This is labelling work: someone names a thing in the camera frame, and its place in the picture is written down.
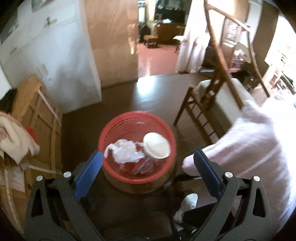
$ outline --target metal pin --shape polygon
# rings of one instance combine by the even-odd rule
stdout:
[[[225,176],[227,176],[228,178],[232,178],[233,174],[231,172],[225,172]]]
[[[42,177],[41,175],[38,176],[38,177],[36,177],[36,181],[37,181],[37,182],[40,182],[42,179],[43,179],[43,177]]]
[[[65,172],[64,177],[71,177],[71,172]]]
[[[259,182],[259,181],[260,181],[260,177],[258,177],[258,176],[254,176],[254,180],[255,180],[256,182]]]

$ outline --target dark floor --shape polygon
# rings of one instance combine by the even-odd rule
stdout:
[[[119,114],[149,111],[172,126],[188,86],[205,79],[200,74],[143,77],[138,82],[104,89],[102,102],[65,114],[62,125],[64,170],[72,171],[78,163],[88,159],[97,149],[104,126]],[[177,128],[172,129],[177,140],[176,161],[180,167],[184,157],[205,144],[187,113],[182,115]],[[176,206],[183,195],[176,197]],[[167,198],[161,192],[129,195],[113,188],[100,172],[88,199],[91,204],[88,215],[107,240],[130,232],[152,239],[170,234],[168,219],[162,213],[168,209]]]

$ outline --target crumpled plastic bag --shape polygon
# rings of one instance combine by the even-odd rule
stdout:
[[[104,157],[108,157],[109,150],[112,150],[112,156],[116,163],[124,164],[127,162],[139,162],[145,157],[142,150],[137,151],[136,143],[126,139],[120,139],[114,144],[110,144],[104,151]]]

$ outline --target wooden stool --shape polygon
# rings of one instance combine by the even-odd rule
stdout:
[[[144,45],[146,45],[147,48],[157,48],[158,46],[157,39],[158,39],[157,35],[145,35]]]

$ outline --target chair seat cushion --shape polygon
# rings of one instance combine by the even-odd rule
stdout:
[[[244,86],[238,79],[232,78],[231,80],[243,102],[245,102],[246,100],[251,100],[255,102],[254,98],[244,88]],[[203,96],[205,94],[206,88],[208,87],[210,82],[211,80],[204,80],[199,83],[198,91],[200,96]],[[225,132],[230,129],[236,118],[240,115],[241,111],[234,97],[232,96],[227,83],[224,83],[222,85],[216,96],[216,100],[213,106],[209,110],[209,113],[217,119]]]

